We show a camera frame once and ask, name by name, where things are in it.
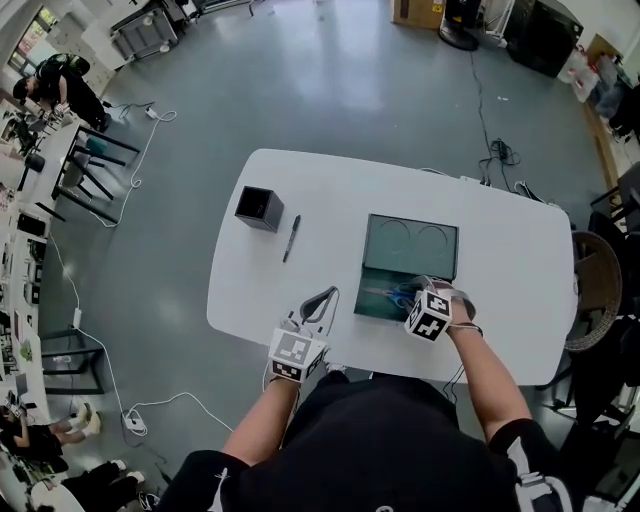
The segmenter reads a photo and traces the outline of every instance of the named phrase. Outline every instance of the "electrical outlet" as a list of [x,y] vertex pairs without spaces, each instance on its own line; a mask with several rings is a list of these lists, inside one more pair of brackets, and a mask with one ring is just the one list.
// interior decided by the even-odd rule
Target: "electrical outlet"
[[145,430],[144,421],[141,418],[130,418],[127,417],[124,419],[124,425],[127,427],[127,430],[131,430],[132,432],[142,433]]

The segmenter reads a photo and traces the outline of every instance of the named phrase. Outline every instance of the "person's left hand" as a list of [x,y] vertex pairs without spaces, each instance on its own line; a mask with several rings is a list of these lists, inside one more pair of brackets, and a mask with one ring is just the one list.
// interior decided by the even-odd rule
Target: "person's left hand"
[[68,111],[69,111],[69,105],[67,103],[58,103],[53,108],[53,113],[60,119],[62,119]]

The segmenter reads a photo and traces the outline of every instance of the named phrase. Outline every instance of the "black box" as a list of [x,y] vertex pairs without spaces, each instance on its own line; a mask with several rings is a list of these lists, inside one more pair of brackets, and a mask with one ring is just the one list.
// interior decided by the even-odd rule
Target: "black box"
[[273,190],[244,187],[236,207],[236,217],[252,228],[275,233],[283,210],[284,204]]
[[582,31],[582,24],[558,0],[515,0],[504,37],[514,61],[555,77]]

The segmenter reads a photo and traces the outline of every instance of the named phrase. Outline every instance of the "black pen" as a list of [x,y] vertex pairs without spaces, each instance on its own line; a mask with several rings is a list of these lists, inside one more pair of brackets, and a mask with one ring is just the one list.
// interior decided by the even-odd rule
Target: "black pen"
[[293,239],[296,237],[296,233],[298,232],[298,225],[300,224],[300,215],[296,216],[296,220],[293,221],[293,227],[291,228],[291,236],[289,237],[289,243],[287,244],[287,250],[284,252],[284,258],[282,258],[282,263],[287,261],[289,257],[289,251],[291,250],[291,246],[293,245]]

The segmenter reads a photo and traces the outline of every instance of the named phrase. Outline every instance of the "cardboard box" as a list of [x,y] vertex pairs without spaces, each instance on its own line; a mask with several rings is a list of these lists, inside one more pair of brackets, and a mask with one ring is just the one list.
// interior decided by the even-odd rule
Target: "cardboard box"
[[438,30],[444,17],[445,0],[391,0],[393,22],[409,27]]

